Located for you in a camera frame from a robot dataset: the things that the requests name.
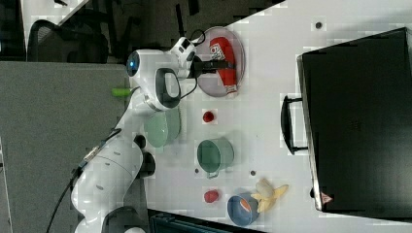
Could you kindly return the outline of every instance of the blue bowl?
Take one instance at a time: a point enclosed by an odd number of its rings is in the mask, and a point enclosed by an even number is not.
[[[240,205],[242,199],[251,207],[249,212]],[[249,192],[232,196],[227,202],[227,212],[229,213],[230,219],[236,225],[250,225],[258,218],[258,201],[254,199]]]

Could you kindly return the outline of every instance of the table surface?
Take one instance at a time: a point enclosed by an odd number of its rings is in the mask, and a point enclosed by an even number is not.
[[[63,2],[67,3],[66,7],[54,3],[53,0],[20,0],[26,48],[30,29],[34,22],[45,19],[56,25],[61,25],[88,0],[63,0]]]
[[[316,29],[316,22],[323,27]],[[197,89],[181,103],[181,135],[162,150],[148,148],[156,161],[154,176],[145,181],[148,208],[233,225],[226,211],[228,198],[256,191],[256,182],[267,178],[276,187],[288,184],[290,188],[248,228],[279,233],[410,232],[407,223],[316,211],[309,196],[309,157],[304,151],[295,156],[288,152],[280,112],[286,94],[299,96],[296,58],[300,54],[411,23],[409,0],[289,0],[229,25],[247,58],[239,95],[213,98]],[[205,110],[217,113],[216,124],[202,123]],[[292,118],[297,145],[304,146],[300,103],[292,104]],[[233,144],[235,160],[216,179],[207,180],[196,161],[196,149],[201,141],[221,136]],[[209,188],[221,191],[222,198],[214,204],[203,200]]]

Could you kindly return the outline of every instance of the light green bowl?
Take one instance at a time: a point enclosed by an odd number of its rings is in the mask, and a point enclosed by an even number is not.
[[[181,118],[178,108],[156,113],[145,124],[148,142],[155,148],[161,148],[171,143],[179,136]]]

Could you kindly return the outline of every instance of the red triangle sticker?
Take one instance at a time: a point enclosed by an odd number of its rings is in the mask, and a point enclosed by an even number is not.
[[[333,198],[327,196],[326,194],[321,192],[322,203],[326,204],[333,201]]]

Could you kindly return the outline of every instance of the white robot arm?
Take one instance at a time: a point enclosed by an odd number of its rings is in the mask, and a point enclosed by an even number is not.
[[[118,215],[122,221],[133,221],[137,213],[123,206],[123,197],[142,166],[141,149],[133,140],[144,121],[159,111],[179,105],[179,81],[188,77],[195,56],[195,46],[181,38],[170,51],[136,50],[127,61],[130,86],[136,89],[127,110],[116,126],[117,134],[94,148],[85,157],[88,164],[78,178],[71,199],[85,217],[76,233],[144,232],[137,225],[108,223]]]

